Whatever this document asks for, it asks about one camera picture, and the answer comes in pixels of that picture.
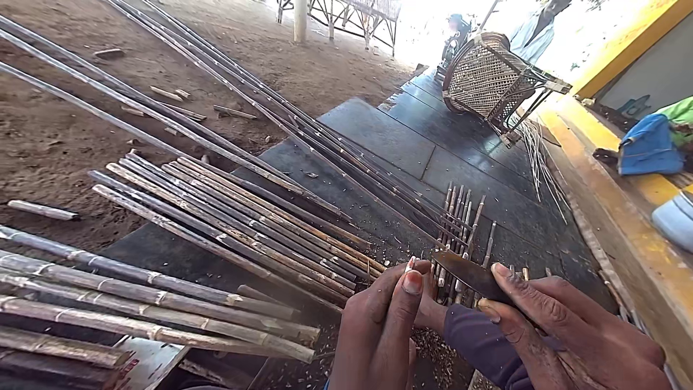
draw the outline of light blue shirt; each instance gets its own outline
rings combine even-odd
[[[544,54],[554,39],[554,21],[552,20],[533,41],[529,42],[534,30],[536,30],[537,23],[539,23],[541,12],[542,10],[539,10],[530,15],[525,23],[516,27],[515,31],[508,35],[510,51],[532,65],[536,64],[536,61]]]

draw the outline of hand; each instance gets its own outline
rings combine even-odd
[[[662,348],[570,283],[556,276],[526,282],[500,263],[491,270],[517,307],[565,347],[556,352],[547,346],[518,310],[479,301],[517,351],[535,390],[671,389]]]
[[[352,296],[342,312],[329,390],[402,390],[407,386],[410,335],[421,302],[426,260],[383,272]]]

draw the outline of knife blade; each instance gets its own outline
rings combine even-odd
[[[498,286],[490,269],[485,269],[479,264],[452,252],[441,251],[435,253],[433,257],[447,272],[481,294],[482,297],[515,307],[515,303],[508,294]]]

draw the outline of dirt ground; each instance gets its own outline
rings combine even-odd
[[[364,50],[363,41],[339,31],[334,42],[322,25],[310,21],[308,42],[292,41],[292,11],[283,24],[275,22],[274,0],[163,0],[167,11],[217,44],[246,69],[316,117],[352,96],[373,105],[385,100],[412,75],[388,50]],[[141,4],[134,3],[141,9]],[[260,154],[285,136],[266,119],[218,118],[213,104],[253,112],[226,87],[116,12],[101,0],[0,0],[0,14],[64,48],[156,99],[150,85],[192,94],[180,106],[208,117],[204,125],[232,142]],[[40,44],[38,49],[45,49]],[[92,53],[118,47],[124,58],[100,60]],[[200,156],[193,142],[163,131],[154,119],[123,112],[121,104],[17,49],[0,42],[0,60],[36,76],[102,110]],[[0,223],[94,251],[144,223],[91,191],[91,169],[104,170],[132,146],[124,130],[41,92],[7,74],[0,74]],[[138,146],[154,162],[170,160],[152,146]],[[56,221],[5,206],[23,199],[78,212],[80,221]]]

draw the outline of woven chair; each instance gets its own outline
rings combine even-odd
[[[530,109],[520,121],[508,119],[538,89]],[[454,113],[472,112],[501,136],[514,144],[515,128],[551,92],[566,94],[572,86],[525,62],[510,52],[508,38],[499,33],[481,33],[467,42],[448,68],[443,81],[443,100]]]

